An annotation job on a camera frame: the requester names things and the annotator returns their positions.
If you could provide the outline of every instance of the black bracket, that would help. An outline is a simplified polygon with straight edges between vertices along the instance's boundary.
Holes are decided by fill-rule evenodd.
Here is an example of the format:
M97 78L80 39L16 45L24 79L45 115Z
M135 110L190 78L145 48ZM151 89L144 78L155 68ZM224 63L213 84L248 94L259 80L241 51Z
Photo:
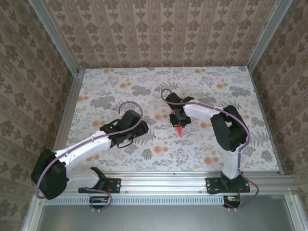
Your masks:
M233 208L237 208L241 203L241 197L240 194L238 194L237 196L224 196L223 201L224 201L223 206L225 208L230 208L229 205L231 205Z
M121 179L120 178L107 178L97 167L91 167L91 169L98 175L99 181L91 189L103 190L108 193L120 193ZM101 193L86 190L84 188L78 189L79 193Z
M34 183L38 183L44 169L56 158L55 154L50 149L46 149L39 155L38 161L31 173L31 179ZM65 165L65 162L57 160L43 177L39 189L48 200L59 196L66 189L68 178L66 177Z
M102 204L102 205L92 205L93 208L95 209L100 209L103 208L109 200L109 196L91 196L89 198L89 203L91 204Z
M221 177L206 178L205 185L208 194L217 193L249 193L249 182L246 181L241 175L230 180L222 172Z

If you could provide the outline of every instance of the red gripper tip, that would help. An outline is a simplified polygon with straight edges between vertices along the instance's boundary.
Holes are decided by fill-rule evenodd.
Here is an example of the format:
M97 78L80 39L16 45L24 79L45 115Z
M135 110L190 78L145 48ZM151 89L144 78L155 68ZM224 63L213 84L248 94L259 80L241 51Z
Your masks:
M176 127L175 130L178 132L178 135L182 137L183 127L182 126Z
M176 127L175 129L177 130L178 135L179 135L180 137L182 137L183 127L182 127L182 126L179 126L179 127Z

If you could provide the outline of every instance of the black joint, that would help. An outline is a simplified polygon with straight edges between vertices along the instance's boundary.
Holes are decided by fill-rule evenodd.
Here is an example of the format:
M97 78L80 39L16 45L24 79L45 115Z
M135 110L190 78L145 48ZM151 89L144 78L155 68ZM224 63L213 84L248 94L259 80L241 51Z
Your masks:
M180 103L182 99L176 93L173 92L167 96L166 100L171 103ZM172 110L174 110L175 105L172 104L168 105Z
M224 108L224 111L237 117L246 126L234 106L229 105ZM247 133L243 126L234 118L227 116L226 114L221 112L219 114L213 115L211 118L211 122L216 136L216 140L224 150L235 152L235 150L241 144L244 144L246 142Z
M39 158L37 163L34 166L34 169L31 173L31 179L34 183L38 183L38 180L47 167L47 165L55 159L55 153L50 149L44 150ZM48 200L51 200L59 196L65 189L68 178L66 177L66 163L60 162L57 160L46 172L43 177L39 189L45 195Z
M125 112L125 114L121 119L117 119L109 124L103 125L100 128L100 131L104 131L106 134L109 134L117 131L126 130L137 124L138 121L140 120L140 117L141 116L134 110L128 110ZM146 134L148 131L149 128L147 123L145 121L141 121L141 123L135 129L118 135L112 135L109 136L108 138L111 139L111 147L115 145L119 147L119 144L123 143L125 140L129 140L130 143L128 145L131 145L134 138L142 136Z

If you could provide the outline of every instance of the floral wallpaper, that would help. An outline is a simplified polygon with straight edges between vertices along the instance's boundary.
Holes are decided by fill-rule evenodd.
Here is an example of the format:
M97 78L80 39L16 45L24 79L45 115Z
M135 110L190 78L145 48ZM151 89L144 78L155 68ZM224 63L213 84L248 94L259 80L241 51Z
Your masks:
M308 1L294 0L253 70L286 174L308 214Z
M279 0L44 0L80 69L245 66Z
M180 97L225 107L234 105L250 129L252 141L244 149L245 171L278 171L247 67L148 67L87 69L83 78L67 146L95 133L117 118L127 100L141 104L149 131L126 148L99 152L76 169L103 171L215 171L222 170L223 149L211 124L192 118L180 138L172 127L169 106L160 98L163 88ZM124 110L134 105L125 105Z
M41 150L53 147L72 82L27 0L0 1L0 230L22 228Z

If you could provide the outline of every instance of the mounting plate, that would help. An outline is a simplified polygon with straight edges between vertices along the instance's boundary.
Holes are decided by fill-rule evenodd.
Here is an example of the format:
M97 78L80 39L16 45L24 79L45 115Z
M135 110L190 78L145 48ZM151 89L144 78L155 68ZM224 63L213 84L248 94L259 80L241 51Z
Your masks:
M206 178L205 179L206 190L208 194L217 194L217 193L238 193L241 190L241 193L249 193L250 187L248 181L244 178L239 179L236 182L236 187L226 190L222 183L221 178Z
M225 208L232 208L232 207L237 208L241 203L241 198L240 196L224 196L223 201L224 201L223 206Z
M105 185L102 188L103 191L109 192L109 193L120 193L121 190L121 179L120 178L107 178L105 181ZM84 188L78 189L79 193L100 193L101 192L93 192L93 191L87 191Z

